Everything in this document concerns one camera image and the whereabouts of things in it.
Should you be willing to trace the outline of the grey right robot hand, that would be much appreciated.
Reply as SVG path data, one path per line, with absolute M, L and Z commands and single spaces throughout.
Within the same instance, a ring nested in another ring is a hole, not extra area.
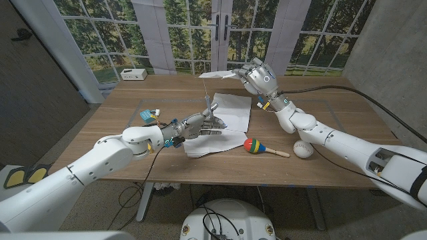
M 257 57 L 241 68 L 233 69 L 232 73 L 240 78 L 248 92 L 267 97 L 274 111 L 281 111 L 288 105 L 285 97 L 279 95 L 276 74 L 267 63 Z

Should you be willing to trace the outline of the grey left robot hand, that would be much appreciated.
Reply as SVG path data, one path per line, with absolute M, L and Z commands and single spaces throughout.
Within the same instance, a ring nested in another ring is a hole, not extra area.
M 213 116 L 218 105 L 218 102 L 215 102 L 203 112 L 190 115 L 181 121 L 172 121 L 162 127 L 164 147 L 179 147 L 185 140 L 201 135 L 221 135 L 222 129 L 227 125 L 220 118 Z

